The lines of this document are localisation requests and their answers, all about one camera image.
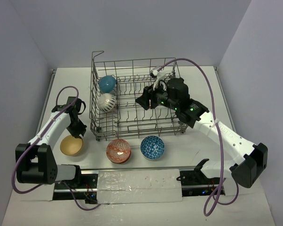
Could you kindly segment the plain blue bowl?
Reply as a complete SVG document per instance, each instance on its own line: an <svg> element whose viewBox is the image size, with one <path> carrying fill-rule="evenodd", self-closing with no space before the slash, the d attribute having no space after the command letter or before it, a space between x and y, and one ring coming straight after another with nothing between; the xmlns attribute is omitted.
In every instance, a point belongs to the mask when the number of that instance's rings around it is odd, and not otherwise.
<svg viewBox="0 0 283 226"><path fill-rule="evenodd" d="M99 88L102 93L110 93L116 85L116 79L112 75L104 76L99 81Z"/></svg>

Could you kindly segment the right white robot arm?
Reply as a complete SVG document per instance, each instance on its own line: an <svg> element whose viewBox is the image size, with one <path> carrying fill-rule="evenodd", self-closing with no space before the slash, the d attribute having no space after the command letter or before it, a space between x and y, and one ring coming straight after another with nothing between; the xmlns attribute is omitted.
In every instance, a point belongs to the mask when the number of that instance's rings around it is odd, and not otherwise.
<svg viewBox="0 0 283 226"><path fill-rule="evenodd" d="M136 103L144 110L161 105L175 111L179 121L205 134L227 152L231 160L220 162L202 160L195 172L196 181L206 184L223 172L240 186L250 188L267 167L268 148L255 144L236 134L222 122L214 119L212 112L202 103L190 98L188 86L181 78L170 79L165 85L146 86Z"/></svg>

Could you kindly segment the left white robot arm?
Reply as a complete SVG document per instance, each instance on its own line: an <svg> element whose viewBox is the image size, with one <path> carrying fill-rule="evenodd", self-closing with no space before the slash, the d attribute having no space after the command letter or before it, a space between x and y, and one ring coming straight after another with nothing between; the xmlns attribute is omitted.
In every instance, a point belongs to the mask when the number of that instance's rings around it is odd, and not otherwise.
<svg viewBox="0 0 283 226"><path fill-rule="evenodd" d="M75 152L82 148L86 125L79 115L85 108L85 102L76 97L68 97L66 104L56 105L42 130L28 143L16 147L16 170L12 178L22 184L51 185L66 181L71 187L79 187L83 182L80 167L58 165L52 149L65 130L74 142L69 147Z"/></svg>

